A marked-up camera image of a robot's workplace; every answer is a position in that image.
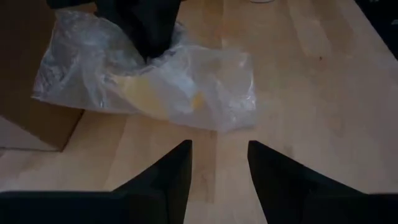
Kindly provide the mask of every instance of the clear plastic bag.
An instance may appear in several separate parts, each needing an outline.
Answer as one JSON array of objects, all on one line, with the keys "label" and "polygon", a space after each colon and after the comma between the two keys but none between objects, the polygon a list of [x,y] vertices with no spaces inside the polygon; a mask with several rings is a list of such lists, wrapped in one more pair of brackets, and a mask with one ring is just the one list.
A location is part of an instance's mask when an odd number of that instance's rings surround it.
[{"label": "clear plastic bag", "polygon": [[191,43],[176,24],[172,46],[144,59],[123,31],[78,11],[56,12],[33,97],[111,113],[144,113],[177,124],[229,131],[254,124],[248,54]]}]

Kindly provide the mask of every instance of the wood grain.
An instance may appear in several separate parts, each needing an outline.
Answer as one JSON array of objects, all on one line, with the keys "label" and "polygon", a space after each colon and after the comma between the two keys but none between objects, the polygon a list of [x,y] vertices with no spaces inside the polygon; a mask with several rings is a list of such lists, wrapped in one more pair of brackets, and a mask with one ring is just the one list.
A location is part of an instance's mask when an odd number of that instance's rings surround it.
[{"label": "wood grain", "polygon": [[398,62],[354,1],[189,0],[179,18],[203,45],[252,54],[255,128],[86,112],[61,154],[4,152],[0,189],[112,190],[192,139],[185,222],[265,223],[246,160],[257,139],[363,192],[398,192]]}]

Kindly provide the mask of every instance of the wooden table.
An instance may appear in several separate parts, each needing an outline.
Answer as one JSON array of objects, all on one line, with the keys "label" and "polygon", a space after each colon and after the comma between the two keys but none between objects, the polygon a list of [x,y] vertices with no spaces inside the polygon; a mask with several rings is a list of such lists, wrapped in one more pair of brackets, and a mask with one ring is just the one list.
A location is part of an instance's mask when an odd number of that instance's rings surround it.
[{"label": "wooden table", "polygon": [[257,126],[228,134],[86,112],[63,153],[0,152],[0,189],[112,190],[184,139],[186,223],[265,223],[250,139],[363,192],[398,192],[398,62],[352,0],[189,0],[180,20],[209,47],[252,54]]}]

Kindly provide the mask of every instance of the plastic bag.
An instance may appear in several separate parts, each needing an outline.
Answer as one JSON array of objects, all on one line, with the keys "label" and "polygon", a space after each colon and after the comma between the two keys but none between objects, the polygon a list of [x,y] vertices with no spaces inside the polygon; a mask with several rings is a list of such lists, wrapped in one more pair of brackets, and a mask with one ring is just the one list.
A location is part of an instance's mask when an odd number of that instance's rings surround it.
[{"label": "plastic bag", "polygon": [[148,64],[115,24],[60,10],[33,97],[111,113],[144,113],[177,124],[228,131],[254,124],[248,54],[191,43],[176,24],[172,46]]}]

